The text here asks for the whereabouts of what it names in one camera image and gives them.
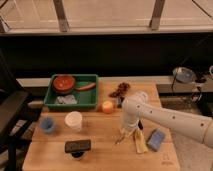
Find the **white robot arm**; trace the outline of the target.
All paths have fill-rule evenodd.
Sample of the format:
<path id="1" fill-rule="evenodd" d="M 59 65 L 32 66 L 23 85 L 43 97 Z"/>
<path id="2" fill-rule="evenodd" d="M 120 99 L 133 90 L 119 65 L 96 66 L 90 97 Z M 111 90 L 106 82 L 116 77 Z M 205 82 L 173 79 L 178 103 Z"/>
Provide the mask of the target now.
<path id="1" fill-rule="evenodd" d="M 122 103 L 122 128 L 128 133 L 135 131 L 141 118 L 213 148 L 213 119 L 210 117 L 150 105 L 148 95 L 137 91 L 127 96 Z"/>

